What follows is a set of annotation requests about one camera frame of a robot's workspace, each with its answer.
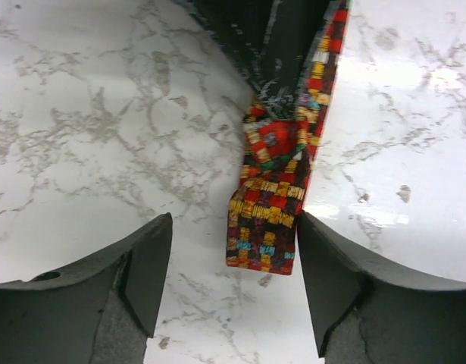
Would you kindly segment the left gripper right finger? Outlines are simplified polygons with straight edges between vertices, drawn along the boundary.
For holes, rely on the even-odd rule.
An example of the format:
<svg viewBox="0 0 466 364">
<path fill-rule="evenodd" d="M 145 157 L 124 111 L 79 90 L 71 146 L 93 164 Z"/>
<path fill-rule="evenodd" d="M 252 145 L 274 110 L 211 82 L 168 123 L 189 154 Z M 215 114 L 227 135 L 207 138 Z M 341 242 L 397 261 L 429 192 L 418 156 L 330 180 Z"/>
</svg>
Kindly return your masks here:
<svg viewBox="0 0 466 364">
<path fill-rule="evenodd" d="M 327 363 L 466 363 L 466 282 L 389 260 L 308 213 L 299 257 Z"/>
</svg>

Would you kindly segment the red patterned tie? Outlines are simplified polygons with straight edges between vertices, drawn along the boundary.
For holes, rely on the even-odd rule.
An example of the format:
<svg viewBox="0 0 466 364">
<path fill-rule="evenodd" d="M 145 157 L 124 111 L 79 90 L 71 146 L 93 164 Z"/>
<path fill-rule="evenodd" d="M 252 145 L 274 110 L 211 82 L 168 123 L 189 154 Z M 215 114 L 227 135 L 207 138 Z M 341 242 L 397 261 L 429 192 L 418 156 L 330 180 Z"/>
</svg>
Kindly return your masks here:
<svg viewBox="0 0 466 364">
<path fill-rule="evenodd" d="M 271 117 L 258 98 L 243 118 L 243 166 L 228 206 L 230 267 L 292 272 L 297 220 L 330 106 L 348 16 L 349 2 L 342 1 L 327 18 L 292 119 Z"/>
</svg>

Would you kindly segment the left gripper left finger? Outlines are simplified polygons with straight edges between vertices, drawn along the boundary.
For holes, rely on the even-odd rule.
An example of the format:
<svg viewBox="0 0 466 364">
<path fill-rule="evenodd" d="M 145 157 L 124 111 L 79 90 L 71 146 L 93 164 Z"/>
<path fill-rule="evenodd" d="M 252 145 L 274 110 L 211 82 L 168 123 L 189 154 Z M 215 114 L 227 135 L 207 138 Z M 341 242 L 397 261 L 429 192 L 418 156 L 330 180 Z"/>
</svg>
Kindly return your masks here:
<svg viewBox="0 0 466 364">
<path fill-rule="evenodd" d="M 33 280 L 0 284 L 0 363 L 141 363 L 155 331 L 173 219 Z"/>
</svg>

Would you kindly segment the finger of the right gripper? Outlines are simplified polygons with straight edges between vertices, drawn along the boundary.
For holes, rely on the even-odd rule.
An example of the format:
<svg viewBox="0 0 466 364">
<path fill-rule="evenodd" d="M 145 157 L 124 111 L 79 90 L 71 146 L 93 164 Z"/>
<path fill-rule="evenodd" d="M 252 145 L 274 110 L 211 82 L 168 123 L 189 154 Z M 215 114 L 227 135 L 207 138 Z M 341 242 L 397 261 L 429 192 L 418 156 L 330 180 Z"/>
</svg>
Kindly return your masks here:
<svg viewBox="0 0 466 364">
<path fill-rule="evenodd" d="M 220 46 L 255 96 L 276 119 L 293 119 L 331 3 L 318 0 L 181 1 Z"/>
</svg>

